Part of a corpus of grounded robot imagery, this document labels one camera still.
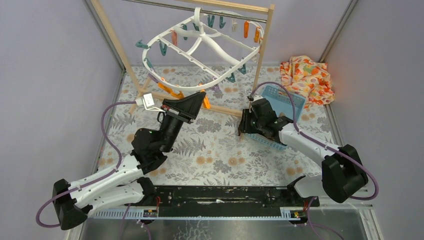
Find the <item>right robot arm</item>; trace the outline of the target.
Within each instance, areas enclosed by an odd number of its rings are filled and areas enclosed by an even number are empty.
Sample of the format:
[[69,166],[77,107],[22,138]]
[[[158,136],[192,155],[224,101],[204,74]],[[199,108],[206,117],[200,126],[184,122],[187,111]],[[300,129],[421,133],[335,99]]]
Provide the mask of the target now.
[[293,119],[278,116],[263,97],[256,96],[251,106],[242,110],[238,131],[268,144],[291,147],[321,166],[320,175],[301,176],[287,186],[286,198],[293,206],[321,195],[343,203],[369,182],[353,146],[324,143],[307,135]]

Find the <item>wooden drying rack frame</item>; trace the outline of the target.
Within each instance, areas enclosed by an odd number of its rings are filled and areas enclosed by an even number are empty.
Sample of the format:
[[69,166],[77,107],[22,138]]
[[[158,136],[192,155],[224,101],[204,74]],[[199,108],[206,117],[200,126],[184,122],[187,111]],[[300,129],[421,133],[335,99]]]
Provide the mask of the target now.
[[[182,95],[182,92],[194,92],[201,91],[218,85],[224,80],[233,80],[234,72],[240,71],[245,72],[245,64],[252,59],[257,60],[256,74],[253,82],[252,90],[256,91],[258,86],[258,80],[260,75],[261,66],[266,50],[268,35],[270,31],[270,25],[272,22],[275,6],[271,4],[270,7],[259,7],[248,4],[234,3],[221,0],[196,0],[195,4],[198,5],[196,8],[183,7],[178,5],[171,5],[159,2],[140,0],[139,4],[159,6],[170,9],[178,9],[183,11],[193,12],[193,16],[181,21],[180,23],[170,27],[164,32],[153,37],[148,43],[142,44],[143,49],[142,58],[143,65],[149,72],[144,85],[140,85],[132,66],[127,58],[125,50],[109,21],[107,14],[101,3],[98,0],[90,1],[94,8],[95,14],[98,16],[100,24],[103,26],[107,37],[110,39],[113,49],[117,53],[118,63],[123,65],[123,70],[129,74],[135,88],[137,89],[137,96],[141,97],[143,94],[148,92],[147,87],[152,80],[158,80],[162,84],[163,90],[170,90],[169,95],[174,99],[177,99]],[[256,27],[254,42],[258,45],[257,47],[250,47],[244,43],[237,41],[230,36],[223,34],[222,32],[208,26],[201,22],[201,16],[220,16],[228,17],[232,19],[240,19],[246,22],[244,28],[244,36],[247,37],[249,34],[249,26],[254,25]],[[237,60],[234,57],[226,53],[220,45],[214,40],[215,38],[222,37],[226,41],[229,41],[241,48],[250,51],[250,54],[243,57],[241,60]],[[179,86],[173,85],[159,76],[152,67],[149,65],[147,54],[151,46],[158,42],[159,46],[167,50],[168,48],[176,51],[177,54],[183,56],[191,63],[200,67],[203,71],[207,72],[213,77],[213,80],[197,86]],[[192,54],[197,50],[201,43],[207,44],[221,59],[230,64],[228,71],[222,75],[217,74],[211,68],[207,67],[199,60],[195,59]]]

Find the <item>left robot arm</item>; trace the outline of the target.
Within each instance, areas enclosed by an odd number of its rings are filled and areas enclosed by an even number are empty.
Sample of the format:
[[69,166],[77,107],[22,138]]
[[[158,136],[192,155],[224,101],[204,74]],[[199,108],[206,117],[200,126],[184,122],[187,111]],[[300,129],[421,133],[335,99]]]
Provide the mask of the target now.
[[116,165],[79,180],[54,183],[52,203],[60,229],[70,230],[94,213],[114,206],[152,204],[156,189],[146,175],[165,162],[183,124],[197,118],[205,98],[201,91],[181,99],[164,99],[160,107],[151,93],[134,100],[137,106],[158,113],[159,129],[138,129],[131,141],[132,151],[126,156],[120,153]]

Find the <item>white round clip hanger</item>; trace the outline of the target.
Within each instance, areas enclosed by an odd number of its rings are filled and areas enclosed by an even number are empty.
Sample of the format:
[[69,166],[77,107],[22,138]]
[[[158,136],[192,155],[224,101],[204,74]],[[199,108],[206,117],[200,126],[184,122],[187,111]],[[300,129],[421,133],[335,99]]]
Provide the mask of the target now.
[[[234,19],[234,18],[219,16],[219,15],[213,15],[213,16],[202,15],[200,20],[201,20],[201,22],[212,27],[213,29],[215,29],[215,30],[217,30],[217,31],[219,31],[219,32],[221,32],[225,35],[228,35],[229,37],[231,37],[231,38],[233,38],[237,41],[240,41],[240,42],[242,42],[243,44],[245,44],[249,47],[257,47],[258,46],[258,44],[255,43],[255,34],[256,34],[256,26],[255,25],[250,25],[248,27],[248,36],[244,36],[244,29],[245,29],[245,25],[246,25],[245,20],[237,19],[237,18]],[[250,54],[249,50],[242,48],[242,47],[239,47],[236,44],[225,40],[223,37],[216,37],[216,38],[214,38],[214,41],[216,41],[226,53],[228,53],[231,57],[233,57],[237,60],[241,60],[243,57],[246,57],[247,55]],[[135,45],[136,45],[136,47],[142,49],[141,48],[142,44],[147,44],[147,43],[144,43],[142,40],[139,40]],[[162,79],[164,79],[165,81],[167,81],[168,83],[170,83],[172,85],[182,86],[182,85],[179,85],[179,84],[176,84],[174,82],[166,80],[166,78],[159,71],[155,70],[154,66],[152,65],[151,61],[149,60],[149,52],[151,51],[151,49],[158,49],[160,51],[160,54],[163,57],[179,56],[180,60],[182,60],[183,62],[191,64],[191,65],[199,68],[201,71],[203,71],[200,67],[198,67],[194,63],[191,63],[185,57],[177,54],[177,52],[174,51],[172,48],[163,49],[163,48],[160,47],[159,42],[155,42],[150,47],[150,50],[147,53],[147,59],[149,61],[148,64],[151,68],[154,69],[154,71],[160,77],[162,77]],[[195,59],[197,59],[198,61],[200,61],[201,63],[203,63],[204,65],[206,65],[207,67],[209,67],[210,69],[212,69],[214,72],[216,72],[219,75],[224,74],[225,72],[227,72],[230,69],[230,63],[221,59],[205,43],[201,43],[200,46],[197,48],[197,50],[192,54],[192,56]],[[255,59],[255,58],[251,59],[247,63],[249,63],[249,62],[257,63],[257,59]],[[233,73],[234,74],[233,80],[224,80],[224,81],[229,81],[231,83],[234,83],[236,81],[236,73],[237,72],[245,75],[247,73],[247,63],[245,64],[244,73],[241,73],[240,71],[236,70]],[[213,80],[213,77],[210,74],[208,74],[208,75],[211,78],[208,82],[204,82],[204,83],[199,82],[195,85],[191,85],[191,86],[187,85],[187,86],[182,86],[182,87],[194,87],[194,86],[207,84],[207,83],[209,83]]]

